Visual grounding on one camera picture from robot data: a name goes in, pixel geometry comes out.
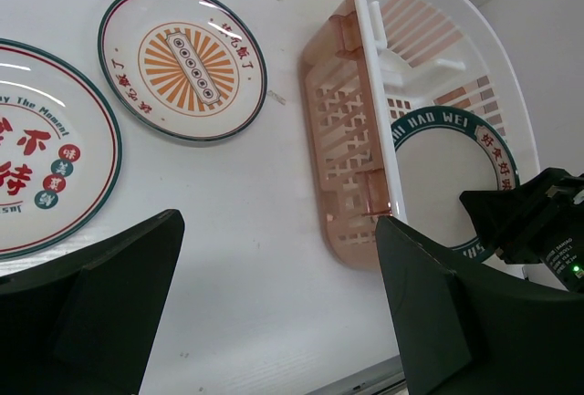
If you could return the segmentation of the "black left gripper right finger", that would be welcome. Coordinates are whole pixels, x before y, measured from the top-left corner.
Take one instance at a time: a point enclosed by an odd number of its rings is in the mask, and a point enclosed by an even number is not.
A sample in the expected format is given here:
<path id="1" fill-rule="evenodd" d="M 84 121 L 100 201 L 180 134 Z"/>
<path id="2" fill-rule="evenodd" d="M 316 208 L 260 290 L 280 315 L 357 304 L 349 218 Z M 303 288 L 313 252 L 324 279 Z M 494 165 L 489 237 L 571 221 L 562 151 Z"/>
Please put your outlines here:
<path id="1" fill-rule="evenodd" d="M 376 244 L 412 394 L 580 394 L 583 297 L 437 244 L 392 216 Z"/>

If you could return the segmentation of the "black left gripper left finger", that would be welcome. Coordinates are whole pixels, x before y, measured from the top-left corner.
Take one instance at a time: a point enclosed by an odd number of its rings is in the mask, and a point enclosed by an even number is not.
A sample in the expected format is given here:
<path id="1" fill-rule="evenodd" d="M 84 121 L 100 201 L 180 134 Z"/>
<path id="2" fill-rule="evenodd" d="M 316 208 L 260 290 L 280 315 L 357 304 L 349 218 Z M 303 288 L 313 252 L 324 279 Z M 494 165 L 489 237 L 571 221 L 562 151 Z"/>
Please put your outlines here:
<path id="1" fill-rule="evenodd" d="M 169 209 L 2 276 L 2 393 L 138 393 L 183 234 Z"/>

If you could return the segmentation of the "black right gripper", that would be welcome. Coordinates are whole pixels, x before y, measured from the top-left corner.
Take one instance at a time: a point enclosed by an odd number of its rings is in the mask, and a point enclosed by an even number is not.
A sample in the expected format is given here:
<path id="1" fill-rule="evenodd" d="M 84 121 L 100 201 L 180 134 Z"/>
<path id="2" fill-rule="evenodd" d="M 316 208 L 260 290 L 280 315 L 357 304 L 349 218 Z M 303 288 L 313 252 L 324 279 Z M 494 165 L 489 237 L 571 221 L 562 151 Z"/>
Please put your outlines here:
<path id="1" fill-rule="evenodd" d="M 459 200 L 480 243 L 507 264 L 543 264 L 568 291 L 583 291 L 583 177 L 547 168 L 510 191 L 464 191 Z"/>

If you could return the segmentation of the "plate with dark blue rim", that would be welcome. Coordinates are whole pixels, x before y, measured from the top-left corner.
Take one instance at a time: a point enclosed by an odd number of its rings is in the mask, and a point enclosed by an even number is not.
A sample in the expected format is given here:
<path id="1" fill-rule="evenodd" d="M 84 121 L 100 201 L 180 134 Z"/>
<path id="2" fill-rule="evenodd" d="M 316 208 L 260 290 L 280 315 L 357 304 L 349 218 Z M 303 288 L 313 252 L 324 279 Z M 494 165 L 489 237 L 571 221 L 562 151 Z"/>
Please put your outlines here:
<path id="1" fill-rule="evenodd" d="M 458 108 L 416 109 L 391 124 L 407 224 L 460 255 L 492 256 L 460 201 L 465 191 L 519 184 L 514 157 L 486 120 Z"/>

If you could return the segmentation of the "plate with red characters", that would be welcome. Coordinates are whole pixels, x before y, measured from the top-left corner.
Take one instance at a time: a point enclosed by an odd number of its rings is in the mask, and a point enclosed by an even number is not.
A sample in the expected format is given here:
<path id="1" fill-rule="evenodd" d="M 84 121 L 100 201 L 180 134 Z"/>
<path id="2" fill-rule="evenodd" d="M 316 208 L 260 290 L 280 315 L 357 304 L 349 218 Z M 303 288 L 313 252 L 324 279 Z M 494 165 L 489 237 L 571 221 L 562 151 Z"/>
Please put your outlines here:
<path id="1" fill-rule="evenodd" d="M 1 256 L 49 248 L 86 225 L 122 163 L 119 123 L 100 90 L 45 50 L 1 41 Z"/>

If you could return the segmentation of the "white and pink dish rack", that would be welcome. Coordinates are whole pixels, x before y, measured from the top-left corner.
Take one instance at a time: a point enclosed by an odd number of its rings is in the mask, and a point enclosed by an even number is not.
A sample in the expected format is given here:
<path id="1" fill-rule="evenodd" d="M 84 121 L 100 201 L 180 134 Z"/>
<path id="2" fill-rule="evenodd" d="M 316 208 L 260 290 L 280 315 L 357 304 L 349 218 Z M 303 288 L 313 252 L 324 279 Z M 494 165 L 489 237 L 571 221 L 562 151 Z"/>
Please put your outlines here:
<path id="1" fill-rule="evenodd" d="M 519 184 L 539 172 L 515 71 L 469 0 L 343 0 L 299 68 L 320 225 L 348 267 L 379 269 L 381 216 L 407 223 L 391 124 L 411 111 L 467 110 L 503 137 Z"/>

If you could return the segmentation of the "plate with orange sunburst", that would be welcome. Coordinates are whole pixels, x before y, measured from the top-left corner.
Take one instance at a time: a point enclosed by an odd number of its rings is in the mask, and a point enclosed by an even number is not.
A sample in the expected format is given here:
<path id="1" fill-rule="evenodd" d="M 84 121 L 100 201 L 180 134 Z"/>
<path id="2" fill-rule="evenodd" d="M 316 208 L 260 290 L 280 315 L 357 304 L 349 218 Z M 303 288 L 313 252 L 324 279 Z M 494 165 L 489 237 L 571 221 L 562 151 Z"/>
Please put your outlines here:
<path id="1" fill-rule="evenodd" d="M 114 0 L 97 42 L 103 75 L 138 120 L 179 140 L 226 140 L 267 94 L 255 36 L 218 0 Z"/>

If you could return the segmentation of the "aluminium front rail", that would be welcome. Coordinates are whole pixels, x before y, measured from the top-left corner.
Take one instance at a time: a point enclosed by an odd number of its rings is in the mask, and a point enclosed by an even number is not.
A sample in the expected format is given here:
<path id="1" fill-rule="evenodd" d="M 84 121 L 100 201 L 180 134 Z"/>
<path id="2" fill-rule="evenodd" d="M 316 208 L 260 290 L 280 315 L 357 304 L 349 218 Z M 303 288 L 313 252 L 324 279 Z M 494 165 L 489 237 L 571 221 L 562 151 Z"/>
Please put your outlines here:
<path id="1" fill-rule="evenodd" d="M 386 359 L 347 377 L 308 392 L 308 395 L 380 395 L 407 390 L 400 356 Z"/>

